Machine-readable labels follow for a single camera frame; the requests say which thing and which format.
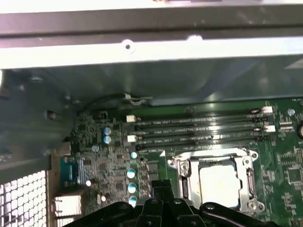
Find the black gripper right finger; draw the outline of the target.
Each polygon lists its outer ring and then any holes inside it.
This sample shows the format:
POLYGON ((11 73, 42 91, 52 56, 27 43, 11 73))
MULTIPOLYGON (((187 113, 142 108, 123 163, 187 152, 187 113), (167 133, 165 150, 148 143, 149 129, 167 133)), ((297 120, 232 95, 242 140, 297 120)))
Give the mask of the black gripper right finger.
POLYGON ((223 205, 207 202, 196 209, 174 196, 170 180, 163 180, 163 198, 178 227, 273 227, 272 221, 260 221, 223 205))

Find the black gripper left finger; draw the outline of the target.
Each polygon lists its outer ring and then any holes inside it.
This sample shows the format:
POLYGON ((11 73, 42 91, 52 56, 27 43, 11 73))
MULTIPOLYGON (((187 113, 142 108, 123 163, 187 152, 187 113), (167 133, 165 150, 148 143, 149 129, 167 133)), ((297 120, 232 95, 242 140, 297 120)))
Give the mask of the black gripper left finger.
POLYGON ((151 182, 151 198, 131 204, 118 201, 71 222, 72 227, 160 227, 165 180, 151 182))

